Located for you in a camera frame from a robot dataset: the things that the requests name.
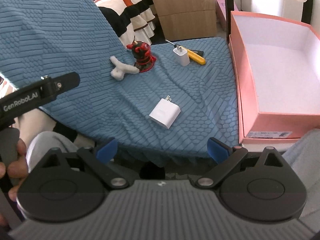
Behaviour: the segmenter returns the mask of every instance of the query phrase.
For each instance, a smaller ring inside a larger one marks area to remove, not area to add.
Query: white fuzzy bone toy
[[[135,66],[131,66],[128,64],[124,64],[120,62],[115,56],[110,57],[111,62],[116,67],[111,71],[111,76],[113,76],[116,80],[123,80],[124,74],[138,74],[139,69]]]

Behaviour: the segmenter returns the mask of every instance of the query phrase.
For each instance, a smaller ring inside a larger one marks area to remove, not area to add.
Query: leg
[[[320,230],[320,130],[303,136],[283,154],[307,189],[307,203],[300,220],[312,230]]]
[[[29,172],[37,165],[42,157],[53,147],[58,147],[62,152],[76,152],[78,148],[66,137],[55,132],[42,132],[30,143],[27,152]]]

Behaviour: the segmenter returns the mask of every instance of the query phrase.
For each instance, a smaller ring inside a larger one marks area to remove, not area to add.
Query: red and black toy
[[[127,45],[128,49],[136,59],[134,66],[140,70],[140,73],[150,70],[155,64],[156,57],[151,55],[151,47],[149,44],[142,41],[134,41]]]

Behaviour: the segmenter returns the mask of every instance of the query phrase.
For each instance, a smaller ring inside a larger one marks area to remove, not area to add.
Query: wooden cabinet
[[[176,41],[217,34],[215,0],[153,0],[164,36]]]

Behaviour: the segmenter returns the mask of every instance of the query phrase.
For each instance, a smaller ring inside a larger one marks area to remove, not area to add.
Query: hand
[[[7,173],[10,178],[20,179],[19,184],[14,186],[12,189],[9,190],[8,195],[12,201],[17,201],[17,192],[24,181],[24,179],[28,176],[28,164],[26,160],[26,152],[27,147],[26,144],[19,139],[17,143],[17,152],[19,154],[19,158],[17,161],[10,163],[7,168]],[[5,166],[4,163],[0,163],[0,178],[5,175]],[[8,226],[8,222],[4,216],[0,214],[0,226],[6,227]]]

